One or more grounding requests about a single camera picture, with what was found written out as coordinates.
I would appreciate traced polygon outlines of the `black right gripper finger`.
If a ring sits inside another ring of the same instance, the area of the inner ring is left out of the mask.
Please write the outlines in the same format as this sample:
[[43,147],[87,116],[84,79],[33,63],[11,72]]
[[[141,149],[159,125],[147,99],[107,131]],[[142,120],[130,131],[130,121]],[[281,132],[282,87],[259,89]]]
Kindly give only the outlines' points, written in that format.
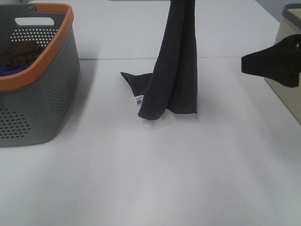
[[298,87],[301,36],[290,35],[272,47],[243,56],[241,72],[274,80],[285,87]]

